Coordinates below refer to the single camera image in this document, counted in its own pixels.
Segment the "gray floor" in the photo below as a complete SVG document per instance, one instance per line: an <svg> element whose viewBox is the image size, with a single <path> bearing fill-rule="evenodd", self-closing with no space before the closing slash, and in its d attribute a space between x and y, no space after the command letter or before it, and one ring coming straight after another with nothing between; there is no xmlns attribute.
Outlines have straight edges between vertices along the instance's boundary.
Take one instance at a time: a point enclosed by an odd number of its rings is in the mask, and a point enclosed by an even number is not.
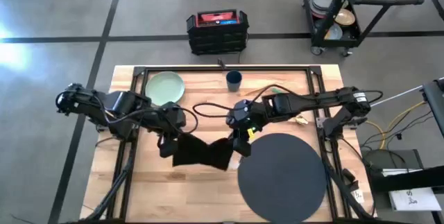
<svg viewBox="0 0 444 224"><path fill-rule="evenodd" d="M112 0L1 0L0 37L100 36ZM250 33L306 33L301 0L120 0L111 36L183 35L185 20L202 10L238 8L249 15ZM377 8L357 7L361 26ZM442 31L444 21L431 0L393 7L378 32ZM444 76L444 37L368 38L349 58L329 50L309 51L307 39L249 40L242 64L339 64L345 85L380 89L385 97ZM86 84L99 43L0 43L0 223L46 223L56 194L76 117L56 114L54 98L69 83ZM218 55L237 63L237 55ZM117 64L214 64L215 56L195 56L187 41L108 42L95 88L107 91ZM421 100L419 93L374 107L369 118L386 126L401 110ZM412 113L410 119L427 111ZM375 132L358 129L359 140ZM97 134L85 124L73 177L60 221L76 220L83 201ZM393 149L417 148L425 166L444 164L444 140L428 121L393 141ZM398 214L378 208L383 219L429 223L428 213Z"/></svg>

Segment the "red and black toolbox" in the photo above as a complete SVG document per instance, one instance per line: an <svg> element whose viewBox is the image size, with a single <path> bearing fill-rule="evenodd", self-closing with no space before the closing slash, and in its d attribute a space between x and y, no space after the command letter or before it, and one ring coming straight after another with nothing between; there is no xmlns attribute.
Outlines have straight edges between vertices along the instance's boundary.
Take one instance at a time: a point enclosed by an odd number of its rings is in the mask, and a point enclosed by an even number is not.
<svg viewBox="0 0 444 224"><path fill-rule="evenodd" d="M187 19L191 52L196 55L242 51L248 38L247 14L237 10L198 12Z"/></svg>

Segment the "blue cup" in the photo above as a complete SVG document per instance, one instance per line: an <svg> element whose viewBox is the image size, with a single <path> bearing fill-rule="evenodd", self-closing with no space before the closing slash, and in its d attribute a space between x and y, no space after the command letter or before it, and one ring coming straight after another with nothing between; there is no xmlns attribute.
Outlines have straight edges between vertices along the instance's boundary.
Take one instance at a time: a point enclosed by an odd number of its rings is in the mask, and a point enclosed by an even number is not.
<svg viewBox="0 0 444 224"><path fill-rule="evenodd" d="M230 92L237 92L241 86L242 74L238 71L229 71L227 73L227 86Z"/></svg>

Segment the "light green plate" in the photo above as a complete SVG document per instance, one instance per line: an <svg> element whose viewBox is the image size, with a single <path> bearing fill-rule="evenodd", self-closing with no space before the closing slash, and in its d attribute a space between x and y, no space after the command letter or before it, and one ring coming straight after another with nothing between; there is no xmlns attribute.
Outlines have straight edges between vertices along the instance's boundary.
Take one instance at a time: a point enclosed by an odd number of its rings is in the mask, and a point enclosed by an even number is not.
<svg viewBox="0 0 444 224"><path fill-rule="evenodd" d="M184 91L185 84L177 73L163 71L148 80L145 94L153 104L162 106L169 101L177 103Z"/></svg>

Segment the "floor tile line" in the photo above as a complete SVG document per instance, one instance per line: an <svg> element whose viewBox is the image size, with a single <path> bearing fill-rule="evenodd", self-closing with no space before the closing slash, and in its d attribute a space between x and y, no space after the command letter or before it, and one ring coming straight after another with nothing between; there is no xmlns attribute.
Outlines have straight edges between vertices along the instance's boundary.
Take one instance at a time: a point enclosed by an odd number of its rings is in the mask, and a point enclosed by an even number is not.
<svg viewBox="0 0 444 224"><path fill-rule="evenodd" d="M442 37L444 31L391 31L370 32L367 37ZM309 39L310 33L251 33L250 40ZM108 37L9 37L0 43L77 43L77 42L150 42L188 40L188 35L135 35Z"/></svg>
<svg viewBox="0 0 444 224"><path fill-rule="evenodd" d="M102 37L5 37L0 38L0 43L30 44L30 43L77 43L100 42Z"/></svg>
<svg viewBox="0 0 444 224"><path fill-rule="evenodd" d="M94 61L92 63L91 71L89 73L89 78L87 81L86 88L93 88L97 74L99 72L100 63L103 57L103 52L106 46L106 38L110 34L112 22L114 20L114 16L116 14L117 5L119 4L119 0L112 0L110 9L108 11L108 16L105 21L105 26L102 32L101 40L99 42L99 46L96 51L96 55L94 56ZM74 161L76 159L76 153L78 150L78 144L80 142L80 138L83 131L83 126L85 125L86 117L84 115L80 115L77 118L76 126L73 131L73 135L71 138L71 143L69 145L67 157L65 160L65 164L63 166L62 175L60 177L60 181L57 187L57 191L55 193L55 198L53 201L53 205L51 208L51 213L49 215L48 224L58 223L60 218L60 213L62 211L63 202L65 201L65 195L67 192L69 179L71 177L72 169L74 167Z"/></svg>

